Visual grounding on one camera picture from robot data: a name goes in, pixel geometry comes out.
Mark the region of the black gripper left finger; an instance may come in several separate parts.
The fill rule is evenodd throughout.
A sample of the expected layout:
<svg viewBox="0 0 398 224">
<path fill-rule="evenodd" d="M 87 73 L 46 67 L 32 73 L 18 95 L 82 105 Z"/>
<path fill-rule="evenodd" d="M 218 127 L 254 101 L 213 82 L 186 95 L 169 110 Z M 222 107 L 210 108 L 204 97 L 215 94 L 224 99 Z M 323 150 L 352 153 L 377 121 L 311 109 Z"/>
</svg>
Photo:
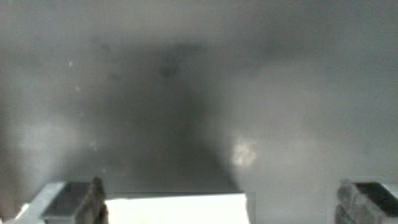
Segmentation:
<svg viewBox="0 0 398 224">
<path fill-rule="evenodd" d="M 108 224 L 103 182 L 48 183 L 11 224 Z"/>
</svg>

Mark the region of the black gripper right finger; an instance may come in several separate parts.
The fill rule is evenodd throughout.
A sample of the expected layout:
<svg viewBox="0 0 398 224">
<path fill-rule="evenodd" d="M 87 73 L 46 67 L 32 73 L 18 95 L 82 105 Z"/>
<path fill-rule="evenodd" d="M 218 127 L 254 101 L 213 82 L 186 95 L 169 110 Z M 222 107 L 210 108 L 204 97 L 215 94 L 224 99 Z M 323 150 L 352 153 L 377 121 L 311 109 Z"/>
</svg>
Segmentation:
<svg viewBox="0 0 398 224">
<path fill-rule="evenodd" d="M 334 224 L 398 224 L 398 183 L 341 181 Z"/>
</svg>

